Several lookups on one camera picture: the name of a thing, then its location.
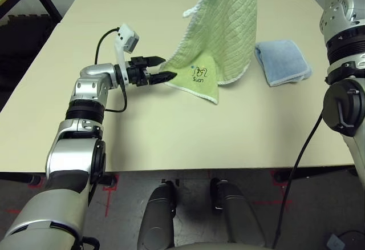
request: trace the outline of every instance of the black cable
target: black cable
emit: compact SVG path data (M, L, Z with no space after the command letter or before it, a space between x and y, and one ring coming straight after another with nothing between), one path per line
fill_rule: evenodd
M110 29L108 32L106 32L101 37L101 39L98 42L98 45L96 46L96 53L95 53L95 61L94 61L94 64L98 64L98 56L99 56L100 45L102 44L102 42L105 39L105 37L108 36L112 32L118 32L118 31L119 31L119 27L116 27L115 29ZM105 111L107 111L107 112L122 113L122 112L124 112L127 109L127 93L125 91L125 85L124 85L124 82L123 81L121 81L120 83L121 83L120 84L121 92L123 93L123 98L124 98L124 107L121 110L105 109Z
M105 111L114 112L114 113L122 113L127 109L127 93L125 92L125 85L124 85L123 80L120 81L120 88L121 88L121 91L123 93L123 98L124 98L124 107L123 107L123 109L121 109L121 110L105 109Z
M347 231L341 233L340 235L338 235L337 237L340 238L340 237L342 237L342 236L344 236L344 235L346 235L348 233L359 233L359 234L365 236L365 233L363 233L361 231L358 231L358 230L347 230Z
M110 29L108 32L106 32L101 39L98 42L98 45L96 46L96 53L95 53L95 61L94 64L98 64L98 56L99 56L99 49L100 49L100 45L102 44L102 41L105 39L106 36L108 36L110 33L112 32L118 32L119 27L116 27L115 29Z
M285 193L284 193L284 197L283 197L283 202L281 203L281 207L280 207L278 225L277 225L276 232L275 232L275 238L274 238L273 246L271 247L272 249L275 249L276 248L276 245L278 244L278 240L280 238L281 224L282 224L283 215L284 215L284 208L285 208L285 205L286 205L287 196L289 194L291 182L293 181L293 177L294 177L295 170L297 170L298 164L301 161L301 158L303 156L303 153L304 153L305 149L307 148L307 145L309 144L311 138L313 137L314 132L317 130L319 124L321 123L321 120L322 120L322 112L321 112L320 116L318 117L318 120L315 123L312 131L310 132L307 140L305 141L305 143L304 143L304 145L303 145L303 147L302 147L302 149L301 149L301 151L299 153L299 156L297 158L297 161L295 162L294 167L291 170L291 173L290 173L289 178L287 180L287 186L286 186L286 189L285 189Z

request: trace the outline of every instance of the green towel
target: green towel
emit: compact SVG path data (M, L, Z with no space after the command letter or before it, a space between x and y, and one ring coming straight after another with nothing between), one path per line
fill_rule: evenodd
M163 71L166 83L218 103L218 85L239 79L250 63L256 38L256 0L199 0L177 50Z

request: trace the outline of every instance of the blue towel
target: blue towel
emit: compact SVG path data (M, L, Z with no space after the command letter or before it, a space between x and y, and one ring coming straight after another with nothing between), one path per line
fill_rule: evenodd
M312 75L312 68L291 40L257 43L255 54L270 86L299 82Z

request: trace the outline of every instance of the gray carpet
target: gray carpet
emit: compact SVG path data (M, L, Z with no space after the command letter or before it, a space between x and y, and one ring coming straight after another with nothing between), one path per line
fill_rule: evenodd
M270 170L197 170L122 172L114 191L99 186L87 211L85 236L97 237L100 249L136 249L146 201L161 179L179 179L175 245L199 241L227 241L222 215L212 215L209 182L212 177L236 183L253 203L268 245L274 237L283 188ZM0 181L0 235L17 212L40 191ZM291 188L282 236L277 249L326 249L329 236L349 229L364 230L364 191L357 177L346 171L296 180ZM365 249L365 237L342 237L346 250Z

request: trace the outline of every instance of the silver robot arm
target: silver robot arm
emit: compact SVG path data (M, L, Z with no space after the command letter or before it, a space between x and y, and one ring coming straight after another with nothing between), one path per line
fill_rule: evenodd
M323 120L342 134L365 188L365 0L316 1L330 62Z
M73 89L66 119L59 125L46 163L46 190L34 196L15 219L0 249L82 249L94 238L83 237L88 204L104 174L106 144L102 141L108 91L126 82L142 86L166 82L172 72L149 74L148 66L160 57L135 57L124 62L138 41L127 25L119 29L115 42L118 64L96 64L84 68Z

